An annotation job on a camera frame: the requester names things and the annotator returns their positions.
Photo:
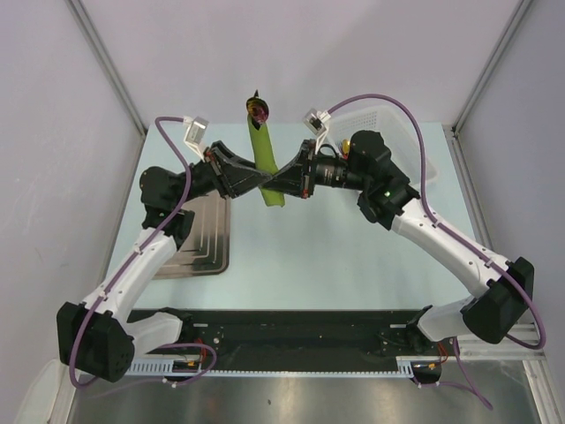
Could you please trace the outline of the aluminium front rail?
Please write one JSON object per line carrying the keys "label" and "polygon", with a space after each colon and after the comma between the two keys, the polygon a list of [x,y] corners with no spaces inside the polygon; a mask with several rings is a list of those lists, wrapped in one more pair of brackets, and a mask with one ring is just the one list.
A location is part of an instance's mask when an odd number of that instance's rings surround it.
{"label": "aluminium front rail", "polygon": [[[509,334],[528,345],[539,341],[537,328],[534,324],[517,324]],[[542,350],[532,350],[523,347],[504,337],[498,344],[489,344],[475,335],[464,335],[457,338],[460,356],[465,360],[542,360],[545,354]]]}

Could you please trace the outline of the metal tray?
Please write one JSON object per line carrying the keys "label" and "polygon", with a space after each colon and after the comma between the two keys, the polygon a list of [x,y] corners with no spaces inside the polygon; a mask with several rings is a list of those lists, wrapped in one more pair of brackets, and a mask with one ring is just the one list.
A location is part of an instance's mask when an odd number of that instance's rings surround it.
{"label": "metal tray", "polygon": [[217,193],[186,202],[182,210],[195,216],[189,237],[155,274],[179,279],[221,274],[229,266],[230,201]]}

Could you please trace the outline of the aluminium frame post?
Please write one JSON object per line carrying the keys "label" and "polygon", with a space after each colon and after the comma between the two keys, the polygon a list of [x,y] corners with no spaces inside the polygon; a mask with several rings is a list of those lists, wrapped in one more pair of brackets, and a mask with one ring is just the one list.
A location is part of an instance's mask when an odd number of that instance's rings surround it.
{"label": "aluminium frame post", "polygon": [[500,36],[494,44],[485,65],[479,73],[477,80],[472,86],[463,107],[458,112],[454,123],[449,126],[451,132],[456,137],[458,137],[464,129],[471,113],[478,105],[479,100],[501,64],[502,59],[508,53],[512,42],[515,40],[517,33],[521,29],[522,24],[526,20],[535,3],[536,1],[534,0],[520,0],[517,2],[516,7],[512,11],[507,23],[501,31]]}
{"label": "aluminium frame post", "polygon": [[107,79],[110,88],[118,99],[124,113],[135,128],[141,139],[147,136],[147,127],[136,107],[131,94],[126,87],[120,72],[112,59],[104,40],[102,39],[86,6],[80,0],[64,0],[70,14],[74,18],[79,31],[85,38],[95,60]]}

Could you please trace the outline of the green paper napkin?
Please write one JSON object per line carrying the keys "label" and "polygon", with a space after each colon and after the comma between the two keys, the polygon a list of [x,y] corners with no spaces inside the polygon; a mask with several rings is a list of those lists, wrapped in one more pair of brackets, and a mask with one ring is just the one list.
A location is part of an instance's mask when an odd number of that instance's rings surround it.
{"label": "green paper napkin", "polygon": [[[267,124],[258,124],[252,119],[251,115],[247,115],[247,124],[256,168],[275,175],[279,169],[275,162]],[[282,208],[285,206],[285,199],[282,193],[266,188],[261,188],[260,192],[267,207]]]}

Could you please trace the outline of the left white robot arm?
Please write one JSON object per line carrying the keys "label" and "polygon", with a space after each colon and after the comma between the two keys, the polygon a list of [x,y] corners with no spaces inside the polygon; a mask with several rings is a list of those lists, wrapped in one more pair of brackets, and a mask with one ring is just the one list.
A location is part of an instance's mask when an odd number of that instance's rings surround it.
{"label": "left white robot arm", "polygon": [[139,179],[145,218],[138,239],[118,268],[79,303],[64,303],[56,315],[60,360],[72,384],[78,372],[108,382],[120,380],[139,356],[171,348],[189,351],[194,330],[179,312],[164,309],[137,322],[128,318],[157,271],[177,253],[192,231],[187,201],[212,191],[235,199],[266,184],[274,170],[230,152],[217,141],[197,163],[181,172],[152,166]]}

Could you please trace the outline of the white plastic basket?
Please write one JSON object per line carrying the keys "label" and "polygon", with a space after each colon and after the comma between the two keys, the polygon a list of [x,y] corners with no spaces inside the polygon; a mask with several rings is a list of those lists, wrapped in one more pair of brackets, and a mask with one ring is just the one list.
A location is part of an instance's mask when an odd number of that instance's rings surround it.
{"label": "white plastic basket", "polygon": [[330,120],[328,140],[341,147],[357,131],[380,133],[390,149],[394,164],[410,179],[411,185],[420,187],[420,149],[415,130],[410,120],[402,117],[397,109],[388,105],[377,105],[353,110]]}

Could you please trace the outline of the aluminium frame post left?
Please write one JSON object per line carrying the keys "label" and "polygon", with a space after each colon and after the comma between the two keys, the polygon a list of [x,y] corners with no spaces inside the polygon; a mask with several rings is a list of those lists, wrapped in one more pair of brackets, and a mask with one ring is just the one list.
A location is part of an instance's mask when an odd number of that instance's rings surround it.
{"label": "aluminium frame post left", "polygon": [[118,99],[124,113],[135,128],[141,139],[147,136],[147,127],[136,107],[131,94],[126,87],[120,72],[112,59],[104,40],[102,39],[86,6],[80,0],[64,0],[70,14],[74,18],[79,31],[85,38],[95,60],[107,79],[110,88]]}

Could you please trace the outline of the aluminium frame post right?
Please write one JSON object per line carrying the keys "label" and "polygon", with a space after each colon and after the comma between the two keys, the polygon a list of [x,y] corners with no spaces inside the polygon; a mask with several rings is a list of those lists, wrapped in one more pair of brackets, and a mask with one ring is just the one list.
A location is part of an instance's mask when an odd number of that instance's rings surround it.
{"label": "aluminium frame post right", "polygon": [[512,11],[507,23],[501,31],[500,36],[494,44],[485,65],[479,73],[477,80],[472,86],[463,107],[458,112],[454,123],[449,126],[451,132],[456,137],[458,137],[464,129],[471,113],[478,105],[479,100],[501,64],[502,59],[508,53],[512,42],[515,40],[517,33],[521,29],[522,24],[526,20],[535,3],[536,1],[534,0],[520,0],[517,2],[516,7]]}

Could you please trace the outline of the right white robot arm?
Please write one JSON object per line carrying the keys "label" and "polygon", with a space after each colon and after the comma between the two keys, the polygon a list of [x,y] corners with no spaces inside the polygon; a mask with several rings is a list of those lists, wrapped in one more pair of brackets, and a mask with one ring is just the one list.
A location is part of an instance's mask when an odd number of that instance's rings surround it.
{"label": "right white robot arm", "polygon": [[467,289],[468,298],[428,306],[408,324],[407,343],[428,354],[447,337],[473,334],[498,344],[527,309],[534,268],[524,258],[509,261],[466,237],[424,204],[424,194],[394,164],[378,132],[358,131],[346,157],[317,154],[314,141],[265,186],[303,199],[316,185],[357,190],[367,221],[413,242],[448,269]]}

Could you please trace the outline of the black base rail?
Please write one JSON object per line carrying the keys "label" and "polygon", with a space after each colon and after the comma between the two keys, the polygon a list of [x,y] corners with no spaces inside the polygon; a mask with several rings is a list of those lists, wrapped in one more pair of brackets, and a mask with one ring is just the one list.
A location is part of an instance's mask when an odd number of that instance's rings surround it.
{"label": "black base rail", "polygon": [[399,357],[443,362],[450,339],[426,341],[411,323],[417,310],[184,309],[181,335],[156,354],[192,354],[201,342],[225,372],[369,373],[390,371]]}

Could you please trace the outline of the iridescent spoon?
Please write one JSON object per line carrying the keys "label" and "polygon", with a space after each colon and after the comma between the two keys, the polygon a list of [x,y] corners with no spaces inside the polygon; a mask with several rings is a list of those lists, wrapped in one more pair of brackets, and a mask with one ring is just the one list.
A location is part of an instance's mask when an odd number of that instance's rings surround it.
{"label": "iridescent spoon", "polygon": [[251,97],[246,101],[245,107],[254,123],[263,125],[267,122],[269,107],[264,100],[259,97]]}

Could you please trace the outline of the gold spoon in basket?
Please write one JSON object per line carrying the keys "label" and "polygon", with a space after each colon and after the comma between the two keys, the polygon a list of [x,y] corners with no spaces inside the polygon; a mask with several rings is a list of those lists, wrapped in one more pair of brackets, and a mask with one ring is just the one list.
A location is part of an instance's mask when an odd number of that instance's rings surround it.
{"label": "gold spoon in basket", "polygon": [[349,140],[343,140],[342,141],[341,151],[342,151],[344,156],[347,156],[349,154],[349,152],[350,152],[350,141]]}

